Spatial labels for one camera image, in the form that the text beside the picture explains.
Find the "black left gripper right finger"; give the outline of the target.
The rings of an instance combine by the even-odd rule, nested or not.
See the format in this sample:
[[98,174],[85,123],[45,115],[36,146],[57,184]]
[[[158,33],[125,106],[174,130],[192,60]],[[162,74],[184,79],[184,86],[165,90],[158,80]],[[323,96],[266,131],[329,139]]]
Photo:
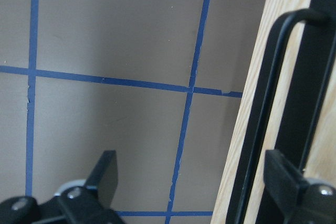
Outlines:
[[284,223],[335,223],[335,187],[305,178],[279,150],[265,153],[264,184]]

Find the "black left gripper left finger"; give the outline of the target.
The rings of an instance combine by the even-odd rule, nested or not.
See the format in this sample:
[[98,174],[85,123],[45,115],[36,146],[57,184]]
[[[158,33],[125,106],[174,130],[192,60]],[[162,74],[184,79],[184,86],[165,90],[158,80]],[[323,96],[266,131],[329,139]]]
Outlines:
[[87,179],[64,184],[43,204],[31,196],[1,202],[1,223],[123,223],[110,207],[117,185],[117,154],[104,151]]

